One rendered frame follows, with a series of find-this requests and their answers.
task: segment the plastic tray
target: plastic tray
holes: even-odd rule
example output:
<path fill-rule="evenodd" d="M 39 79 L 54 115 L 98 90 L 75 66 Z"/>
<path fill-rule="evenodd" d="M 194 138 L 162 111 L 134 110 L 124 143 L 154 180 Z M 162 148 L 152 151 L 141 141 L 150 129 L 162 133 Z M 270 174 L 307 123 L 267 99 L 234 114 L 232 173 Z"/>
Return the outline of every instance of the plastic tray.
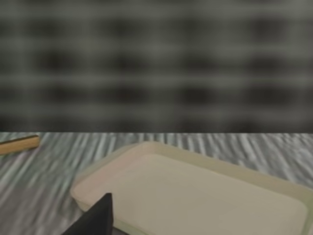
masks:
<path fill-rule="evenodd" d="M 110 192 L 130 235 L 313 235 L 312 190 L 158 142 L 115 151 L 71 188 L 84 211 Z"/>

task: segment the gray and black plaid pattern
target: gray and black plaid pattern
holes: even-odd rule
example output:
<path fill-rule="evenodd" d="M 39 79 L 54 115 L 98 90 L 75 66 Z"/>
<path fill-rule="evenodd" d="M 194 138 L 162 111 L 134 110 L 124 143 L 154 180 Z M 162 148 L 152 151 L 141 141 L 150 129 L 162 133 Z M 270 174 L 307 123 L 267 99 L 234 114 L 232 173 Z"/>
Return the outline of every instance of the gray and black plaid pattern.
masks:
<path fill-rule="evenodd" d="M 1 130 L 313 130 L 307 1 L 0 6 Z"/>

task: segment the black object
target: black object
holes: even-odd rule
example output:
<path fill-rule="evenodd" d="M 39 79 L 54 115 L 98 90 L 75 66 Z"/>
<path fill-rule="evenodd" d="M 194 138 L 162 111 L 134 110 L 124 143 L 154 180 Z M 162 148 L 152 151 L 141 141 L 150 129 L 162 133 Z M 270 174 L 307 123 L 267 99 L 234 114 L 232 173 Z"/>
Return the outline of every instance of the black object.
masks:
<path fill-rule="evenodd" d="M 112 194 L 105 194 L 62 235 L 112 235 Z"/>

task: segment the blurry background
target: blurry background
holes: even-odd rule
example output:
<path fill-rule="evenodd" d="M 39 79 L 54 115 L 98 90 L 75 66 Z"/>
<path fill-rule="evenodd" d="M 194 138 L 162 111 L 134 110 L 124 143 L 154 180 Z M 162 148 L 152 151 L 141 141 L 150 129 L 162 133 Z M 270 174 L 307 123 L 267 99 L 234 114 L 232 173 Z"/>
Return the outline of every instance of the blurry background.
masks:
<path fill-rule="evenodd" d="M 0 130 L 313 131 L 312 10 L 0 0 Z"/>

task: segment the wooden handle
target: wooden handle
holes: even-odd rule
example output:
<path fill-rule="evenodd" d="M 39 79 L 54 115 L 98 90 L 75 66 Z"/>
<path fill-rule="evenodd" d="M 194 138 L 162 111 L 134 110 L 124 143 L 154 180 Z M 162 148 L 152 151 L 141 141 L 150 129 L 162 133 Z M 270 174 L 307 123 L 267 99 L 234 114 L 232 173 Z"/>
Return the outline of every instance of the wooden handle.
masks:
<path fill-rule="evenodd" d="M 0 142 L 0 155 L 36 148 L 39 146 L 39 143 L 40 139 L 37 135 Z"/>

